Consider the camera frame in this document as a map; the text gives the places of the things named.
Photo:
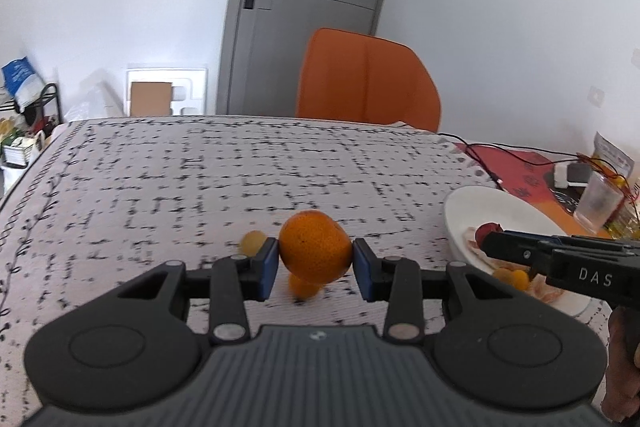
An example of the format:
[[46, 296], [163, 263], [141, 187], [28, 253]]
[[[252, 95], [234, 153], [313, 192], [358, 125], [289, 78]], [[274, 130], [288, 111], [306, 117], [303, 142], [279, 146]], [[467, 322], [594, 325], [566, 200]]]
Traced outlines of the person right hand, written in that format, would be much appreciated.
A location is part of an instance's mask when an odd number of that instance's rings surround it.
[[601, 410], [610, 421], [619, 423], [639, 410], [639, 348], [634, 358], [625, 343], [625, 309], [617, 307], [608, 319], [608, 367], [605, 372], [605, 397]]

